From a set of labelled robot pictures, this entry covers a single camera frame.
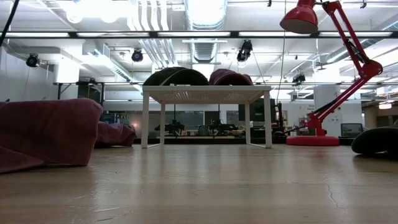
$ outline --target wooden floor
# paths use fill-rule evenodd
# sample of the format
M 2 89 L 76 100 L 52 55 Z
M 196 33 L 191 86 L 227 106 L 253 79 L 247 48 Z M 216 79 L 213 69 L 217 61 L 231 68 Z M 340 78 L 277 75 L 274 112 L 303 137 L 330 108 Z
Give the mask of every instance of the wooden floor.
M 0 223 L 397 223 L 398 161 L 349 147 L 97 149 L 0 175 Z

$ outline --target black cushion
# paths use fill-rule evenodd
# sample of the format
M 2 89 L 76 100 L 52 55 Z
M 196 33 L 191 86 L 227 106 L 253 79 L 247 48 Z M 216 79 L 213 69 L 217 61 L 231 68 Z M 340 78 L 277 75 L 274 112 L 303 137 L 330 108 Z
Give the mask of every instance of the black cushion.
M 351 148 L 358 154 L 373 154 L 388 151 L 397 154 L 398 128 L 374 128 L 361 133 Z
M 184 67 L 165 68 L 153 73 L 144 86 L 209 85 L 207 78 L 200 72 Z

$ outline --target computer monitor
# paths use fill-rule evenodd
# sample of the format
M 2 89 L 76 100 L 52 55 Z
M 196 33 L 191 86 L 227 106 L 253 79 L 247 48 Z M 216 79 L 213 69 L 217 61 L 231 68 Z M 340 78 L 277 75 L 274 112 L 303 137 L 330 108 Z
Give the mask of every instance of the computer monitor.
M 250 104 L 250 121 L 264 122 L 264 99 L 258 99 Z M 239 105 L 239 120 L 245 120 L 244 105 Z M 271 99 L 271 122 L 276 123 L 275 99 Z

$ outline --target lamp base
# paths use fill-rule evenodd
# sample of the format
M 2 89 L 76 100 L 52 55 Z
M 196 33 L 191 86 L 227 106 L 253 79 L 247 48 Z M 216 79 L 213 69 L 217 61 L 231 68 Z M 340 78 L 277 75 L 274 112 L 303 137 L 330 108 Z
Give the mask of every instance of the lamp base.
M 288 136 L 286 144 L 291 146 L 339 146 L 340 140 L 334 136 Z

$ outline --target maroon bean bag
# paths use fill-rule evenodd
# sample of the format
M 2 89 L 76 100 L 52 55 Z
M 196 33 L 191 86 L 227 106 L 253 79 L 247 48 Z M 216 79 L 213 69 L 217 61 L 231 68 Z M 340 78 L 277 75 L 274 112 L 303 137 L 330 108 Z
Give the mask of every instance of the maroon bean bag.
M 228 69 L 217 69 L 209 80 L 210 85 L 253 85 L 249 75 L 242 75 Z
M 124 124 L 107 124 L 100 121 L 95 146 L 131 146 L 135 137 L 134 128 L 129 128 Z
M 131 146 L 135 131 L 98 123 L 93 100 L 0 103 L 0 173 L 42 164 L 86 166 L 102 144 Z

